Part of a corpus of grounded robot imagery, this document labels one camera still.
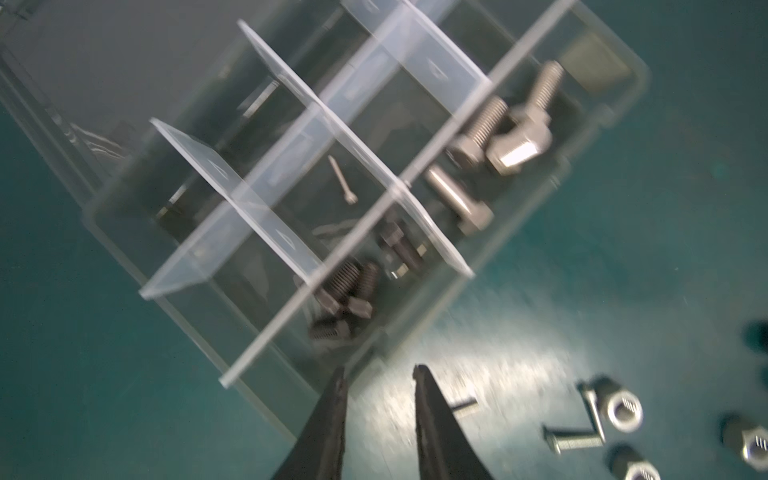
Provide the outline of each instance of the green table surface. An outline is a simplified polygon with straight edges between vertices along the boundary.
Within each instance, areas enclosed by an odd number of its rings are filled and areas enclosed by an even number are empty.
[[[414,363],[496,478],[609,479],[635,447],[664,478],[758,478],[719,440],[768,424],[768,3],[588,2],[650,66],[648,95],[435,324],[349,406],[345,478],[417,478]],[[0,478],[268,478],[290,442],[82,228],[0,115]],[[576,382],[608,375],[646,421],[556,457],[587,427]]]

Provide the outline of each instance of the teal surface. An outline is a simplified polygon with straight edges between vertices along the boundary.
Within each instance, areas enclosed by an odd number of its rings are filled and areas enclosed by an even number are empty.
[[[768,5],[588,2],[654,73],[644,100],[402,358],[350,405],[345,478],[416,478],[412,381],[430,365],[496,478],[608,480],[629,444],[664,478],[759,478],[719,442],[768,425]],[[290,445],[78,220],[7,115],[2,478],[268,478]],[[587,427],[579,380],[637,393],[643,428],[560,458],[541,425]]]

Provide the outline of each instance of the transparent storage box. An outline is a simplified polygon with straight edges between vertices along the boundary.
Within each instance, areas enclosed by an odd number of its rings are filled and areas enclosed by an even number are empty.
[[[358,386],[427,326],[557,189],[571,162],[637,100],[643,62],[575,0],[315,0],[254,31],[84,221],[277,428],[303,427],[333,369]],[[493,93],[522,103],[540,63],[567,74],[553,144],[520,174],[461,172],[445,145]],[[326,159],[339,162],[354,205]],[[495,219],[471,236],[422,179],[433,162]],[[395,215],[425,268],[379,247]],[[347,344],[310,342],[313,291],[348,257],[388,273],[375,316]]]

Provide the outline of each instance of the clear plastic container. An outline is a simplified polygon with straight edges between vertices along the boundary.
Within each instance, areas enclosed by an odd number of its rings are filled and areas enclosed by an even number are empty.
[[[287,435],[336,366],[360,387],[428,325],[647,83],[643,62],[574,0],[312,8],[326,15],[285,13],[263,37],[241,23],[228,76],[211,78],[178,118],[154,121],[141,154],[84,216],[222,383]],[[285,46],[286,30],[302,41]],[[551,59],[568,73],[551,107],[551,149],[513,177],[454,169],[442,150],[476,108],[494,92],[523,102]],[[357,204],[344,201],[329,154]],[[421,178],[433,161],[491,206],[487,230],[459,232]],[[401,276],[379,248],[390,211],[424,251],[423,271]],[[389,276],[362,333],[324,350],[307,337],[319,315],[312,291],[349,255],[376,258]]]

